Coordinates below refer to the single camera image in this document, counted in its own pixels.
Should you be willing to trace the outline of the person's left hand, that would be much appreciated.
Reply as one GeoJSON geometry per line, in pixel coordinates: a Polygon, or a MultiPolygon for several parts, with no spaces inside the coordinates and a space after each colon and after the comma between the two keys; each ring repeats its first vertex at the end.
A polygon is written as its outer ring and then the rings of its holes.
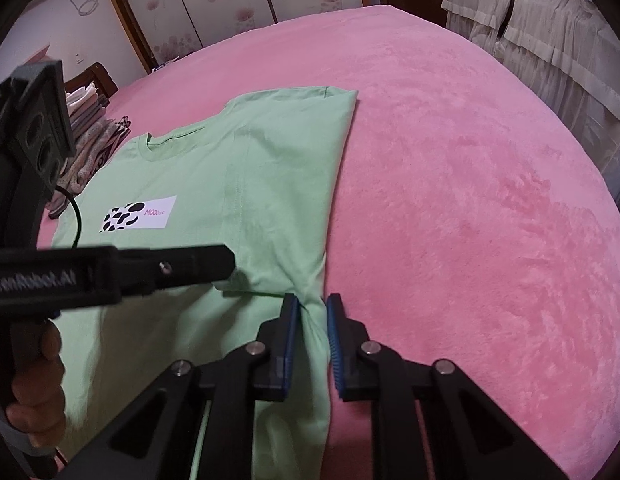
{"type": "Polygon", "coordinates": [[[54,448],[66,431],[60,332],[45,321],[14,325],[11,336],[15,401],[6,409],[7,419],[35,448],[54,448]]]}

